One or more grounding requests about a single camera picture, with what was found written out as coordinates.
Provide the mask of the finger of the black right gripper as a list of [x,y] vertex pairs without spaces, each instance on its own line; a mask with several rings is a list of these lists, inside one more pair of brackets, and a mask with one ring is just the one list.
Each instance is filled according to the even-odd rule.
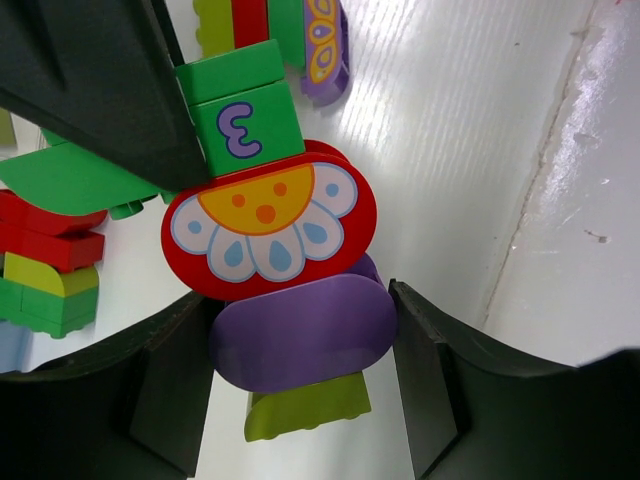
[[4,1],[1,105],[165,190],[209,169],[163,1]]

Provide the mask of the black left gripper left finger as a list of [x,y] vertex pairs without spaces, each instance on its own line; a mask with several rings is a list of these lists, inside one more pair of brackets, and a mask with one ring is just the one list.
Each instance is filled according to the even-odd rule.
[[188,479],[214,369],[195,292],[36,369],[1,376],[4,479]]

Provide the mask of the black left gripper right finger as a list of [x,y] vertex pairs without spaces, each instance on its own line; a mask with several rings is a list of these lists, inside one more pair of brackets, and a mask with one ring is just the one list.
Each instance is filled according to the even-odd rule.
[[418,479],[635,479],[639,353],[579,367],[508,346],[392,281],[394,344]]

